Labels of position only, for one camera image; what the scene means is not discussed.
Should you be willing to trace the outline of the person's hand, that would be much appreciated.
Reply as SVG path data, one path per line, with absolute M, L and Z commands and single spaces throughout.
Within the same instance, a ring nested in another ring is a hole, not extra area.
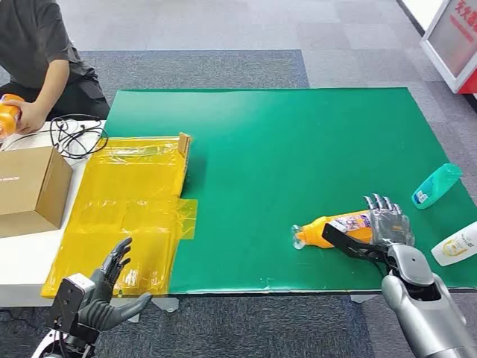
M 38 99 L 35 102 L 7 101 L 8 106 L 17 107 L 20 110 L 20 120 L 17 124 L 17 134 L 30 134 L 42 128 L 51 106 L 47 102 Z

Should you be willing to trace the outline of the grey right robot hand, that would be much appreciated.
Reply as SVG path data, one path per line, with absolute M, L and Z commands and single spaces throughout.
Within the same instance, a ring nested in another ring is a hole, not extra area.
M 354 239 L 337 224 L 325 224 L 322 237 L 349 257 L 374 263 L 399 263 L 417 252 L 410 220 L 398 204 L 377 193 L 365 199 L 371 232 L 368 243 Z

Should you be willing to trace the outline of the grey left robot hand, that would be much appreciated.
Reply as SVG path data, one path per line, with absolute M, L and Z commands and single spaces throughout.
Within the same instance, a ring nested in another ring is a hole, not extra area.
M 152 300 L 152 294 L 146 292 L 128 304 L 119 307 L 110 304 L 120 273 L 131 261 L 125 255 L 131 250 L 131 243 L 131 237 L 120 241 L 93 273 L 91 279 L 95 288 L 78 311 L 79 323 L 97 331 L 108 331 L 141 313 Z

